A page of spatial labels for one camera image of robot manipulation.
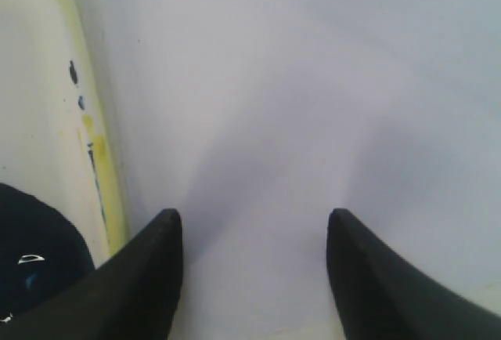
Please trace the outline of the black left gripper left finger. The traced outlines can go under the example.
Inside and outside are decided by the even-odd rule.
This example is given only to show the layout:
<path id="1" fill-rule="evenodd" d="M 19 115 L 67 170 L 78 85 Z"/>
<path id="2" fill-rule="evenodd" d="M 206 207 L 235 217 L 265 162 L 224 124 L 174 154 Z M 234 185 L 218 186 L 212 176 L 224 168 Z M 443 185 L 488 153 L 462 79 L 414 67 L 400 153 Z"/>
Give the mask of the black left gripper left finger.
<path id="1" fill-rule="evenodd" d="M 166 339 L 183 283 L 183 228 L 159 212 L 113 258 L 2 327 L 3 339 Z"/>

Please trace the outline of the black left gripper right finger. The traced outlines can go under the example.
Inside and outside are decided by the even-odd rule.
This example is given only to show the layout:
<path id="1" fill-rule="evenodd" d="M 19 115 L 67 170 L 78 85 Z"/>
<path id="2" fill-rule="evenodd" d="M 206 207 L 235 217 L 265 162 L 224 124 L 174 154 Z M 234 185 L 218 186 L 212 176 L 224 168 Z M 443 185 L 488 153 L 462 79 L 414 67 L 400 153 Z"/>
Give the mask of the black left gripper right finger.
<path id="1" fill-rule="evenodd" d="M 500 317 L 432 279 L 346 208 L 326 229 L 326 271 L 347 339 L 498 339 Z"/>

